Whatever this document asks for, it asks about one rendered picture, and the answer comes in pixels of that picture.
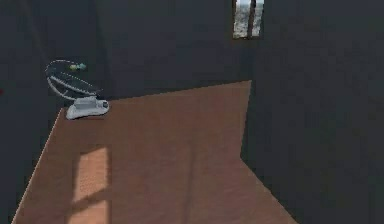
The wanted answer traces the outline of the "brown framed window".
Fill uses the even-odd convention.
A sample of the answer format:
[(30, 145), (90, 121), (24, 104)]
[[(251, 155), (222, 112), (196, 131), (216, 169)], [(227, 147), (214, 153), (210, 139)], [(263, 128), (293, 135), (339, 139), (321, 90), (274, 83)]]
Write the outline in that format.
[(233, 31), (235, 40), (260, 38), (264, 0), (232, 0)]

